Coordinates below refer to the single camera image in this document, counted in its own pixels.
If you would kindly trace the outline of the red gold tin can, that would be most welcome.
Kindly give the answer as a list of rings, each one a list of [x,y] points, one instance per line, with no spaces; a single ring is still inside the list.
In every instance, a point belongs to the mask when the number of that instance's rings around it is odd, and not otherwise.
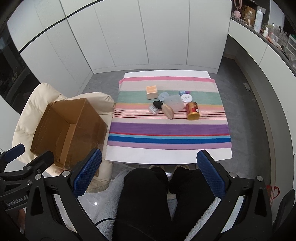
[[[196,121],[200,118],[198,105],[196,102],[189,102],[186,104],[187,120]]]

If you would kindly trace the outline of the beige makeup sponge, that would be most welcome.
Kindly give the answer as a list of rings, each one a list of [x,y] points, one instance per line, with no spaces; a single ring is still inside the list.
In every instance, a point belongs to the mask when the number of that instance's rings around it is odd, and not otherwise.
[[[166,104],[162,104],[161,108],[162,108],[163,114],[168,119],[172,120],[173,117],[174,117],[174,111],[173,111],[173,109],[170,106],[166,105]]]

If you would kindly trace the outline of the grey fleece blanket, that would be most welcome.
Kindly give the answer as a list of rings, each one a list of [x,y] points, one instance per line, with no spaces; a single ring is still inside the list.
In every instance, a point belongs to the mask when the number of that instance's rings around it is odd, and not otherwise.
[[[115,218],[117,212],[117,206],[121,191],[123,189],[124,177],[131,171],[131,169],[125,169],[121,171],[113,182],[106,189],[106,197],[100,201],[97,205],[92,206],[93,209],[90,211],[90,214],[94,216],[91,218],[95,223],[105,219],[105,218]],[[208,219],[211,217],[218,204],[220,203],[221,198],[216,197],[213,203],[207,208],[202,217],[198,220],[192,230],[188,233],[185,240],[191,240],[198,231],[205,225]]]

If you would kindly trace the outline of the cream padded chair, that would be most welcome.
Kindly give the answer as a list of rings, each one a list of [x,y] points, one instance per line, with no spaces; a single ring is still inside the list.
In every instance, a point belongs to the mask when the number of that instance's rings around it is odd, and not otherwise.
[[[110,124],[112,120],[112,114],[114,112],[115,102],[113,98],[102,92],[92,92],[79,94],[75,97],[66,97],[54,87],[47,83],[39,84],[32,94],[30,95],[27,103],[20,115],[16,129],[13,136],[12,147],[17,144],[23,144],[25,146],[25,153],[17,159],[28,164],[37,156],[33,154],[30,149],[35,134],[35,130],[45,112],[47,105],[55,101],[66,101],[86,98],[89,103],[93,106],[94,110],[100,115],[100,117],[107,124],[107,135],[110,130]],[[108,188],[111,176],[113,163],[105,160],[106,150],[103,150],[103,159],[98,169],[98,176],[95,176],[90,183],[87,192],[96,193],[104,191]],[[53,164],[46,170],[51,176],[57,176],[61,174],[62,169]]]

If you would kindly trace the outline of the brown cardboard box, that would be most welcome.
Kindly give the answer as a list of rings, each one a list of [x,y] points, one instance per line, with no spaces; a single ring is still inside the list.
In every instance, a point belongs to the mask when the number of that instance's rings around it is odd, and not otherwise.
[[[51,102],[36,128],[31,152],[51,151],[54,164],[72,169],[94,149],[103,150],[107,124],[85,99]]]

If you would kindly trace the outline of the striped colourful cloth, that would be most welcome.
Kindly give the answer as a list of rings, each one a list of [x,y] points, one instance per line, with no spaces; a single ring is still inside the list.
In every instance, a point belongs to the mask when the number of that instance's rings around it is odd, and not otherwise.
[[[173,119],[163,112],[152,114],[146,87],[156,86],[169,96],[189,91],[198,105],[198,120],[187,120],[186,110]],[[118,99],[110,125],[109,146],[163,150],[231,148],[226,113],[211,78],[150,76],[127,77],[119,81]]]

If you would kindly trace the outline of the black trousers legs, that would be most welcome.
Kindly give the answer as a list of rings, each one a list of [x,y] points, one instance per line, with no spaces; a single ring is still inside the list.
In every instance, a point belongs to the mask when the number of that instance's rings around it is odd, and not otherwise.
[[[159,166],[124,178],[112,240],[184,240],[214,202],[199,169],[178,166],[168,178]]]

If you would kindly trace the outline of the black glass panel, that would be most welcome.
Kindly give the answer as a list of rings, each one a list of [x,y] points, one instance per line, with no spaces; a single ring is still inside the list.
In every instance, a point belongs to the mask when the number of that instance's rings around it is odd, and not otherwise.
[[[21,113],[40,84],[26,65],[8,31],[1,34],[1,96],[17,112]]]

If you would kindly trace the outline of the white round compact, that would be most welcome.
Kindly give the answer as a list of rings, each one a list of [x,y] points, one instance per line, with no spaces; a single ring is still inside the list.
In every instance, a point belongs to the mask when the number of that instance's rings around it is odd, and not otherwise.
[[[184,93],[181,95],[181,100],[184,103],[189,103],[193,101],[193,97],[188,93]]]

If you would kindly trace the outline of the translucent square container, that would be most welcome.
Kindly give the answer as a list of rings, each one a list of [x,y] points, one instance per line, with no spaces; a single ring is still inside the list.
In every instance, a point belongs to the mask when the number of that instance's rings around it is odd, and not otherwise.
[[[164,100],[164,104],[168,105],[175,113],[185,108],[185,104],[179,95],[167,96]]]

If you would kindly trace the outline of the blue purple small tube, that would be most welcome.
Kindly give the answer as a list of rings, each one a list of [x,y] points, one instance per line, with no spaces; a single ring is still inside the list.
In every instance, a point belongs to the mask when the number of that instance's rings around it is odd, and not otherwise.
[[[190,91],[179,91],[179,95],[190,94]]]

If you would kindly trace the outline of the black round puff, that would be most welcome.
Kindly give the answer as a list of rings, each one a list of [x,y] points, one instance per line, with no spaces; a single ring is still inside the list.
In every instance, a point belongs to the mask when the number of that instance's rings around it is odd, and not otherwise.
[[[159,110],[162,109],[162,105],[163,105],[163,103],[162,103],[161,101],[154,101],[152,104],[153,104],[153,106],[154,106],[155,108],[157,108],[157,109],[159,109]]]

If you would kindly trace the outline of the light blue round case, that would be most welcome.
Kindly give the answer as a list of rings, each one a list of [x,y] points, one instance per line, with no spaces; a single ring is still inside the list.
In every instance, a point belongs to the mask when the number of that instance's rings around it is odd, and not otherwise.
[[[170,96],[167,92],[162,92],[158,95],[159,101],[164,101],[168,96]]]

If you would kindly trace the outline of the orange beige cube box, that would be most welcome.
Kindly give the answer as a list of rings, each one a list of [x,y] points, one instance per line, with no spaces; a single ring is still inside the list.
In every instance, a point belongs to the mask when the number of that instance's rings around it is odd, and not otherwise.
[[[146,93],[147,93],[147,99],[151,100],[151,99],[157,99],[158,98],[158,89],[157,86],[147,86],[146,87]]]

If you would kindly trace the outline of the white tall bottle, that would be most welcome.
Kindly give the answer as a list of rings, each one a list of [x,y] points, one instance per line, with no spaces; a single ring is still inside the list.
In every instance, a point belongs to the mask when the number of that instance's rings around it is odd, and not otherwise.
[[[264,14],[261,9],[258,9],[256,12],[255,22],[254,22],[254,30],[259,33],[261,30],[261,25],[263,21]]]

